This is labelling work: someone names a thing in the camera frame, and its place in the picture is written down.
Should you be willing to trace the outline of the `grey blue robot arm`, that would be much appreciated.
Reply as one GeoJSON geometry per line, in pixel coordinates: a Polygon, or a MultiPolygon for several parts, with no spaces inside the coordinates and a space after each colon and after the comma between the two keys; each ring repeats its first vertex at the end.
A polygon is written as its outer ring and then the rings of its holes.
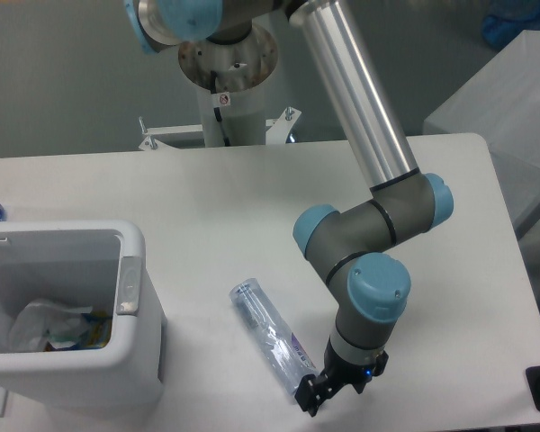
{"type": "Polygon", "coordinates": [[[281,12],[301,30],[371,198],[348,211],[316,205],[295,222],[293,238],[337,302],[322,371],[308,372],[267,339],[275,370],[300,408],[315,415],[341,389],[362,392],[388,361],[386,343],[404,312],[410,275],[388,250],[432,230],[453,213],[443,179],[419,170],[345,1],[127,1],[131,28],[148,54],[178,50],[198,94],[208,147],[264,144],[256,91],[275,71],[274,38],[255,24],[281,12]]]}

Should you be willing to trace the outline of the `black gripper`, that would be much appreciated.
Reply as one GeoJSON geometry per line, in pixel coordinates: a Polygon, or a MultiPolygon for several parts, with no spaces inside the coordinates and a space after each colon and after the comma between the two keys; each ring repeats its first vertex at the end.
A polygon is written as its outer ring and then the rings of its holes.
{"type": "Polygon", "coordinates": [[[324,369],[320,375],[307,374],[301,378],[295,400],[303,412],[315,417],[320,406],[346,385],[362,394],[374,377],[384,373],[388,360],[383,348],[363,350],[331,337],[324,355],[324,369]]]}

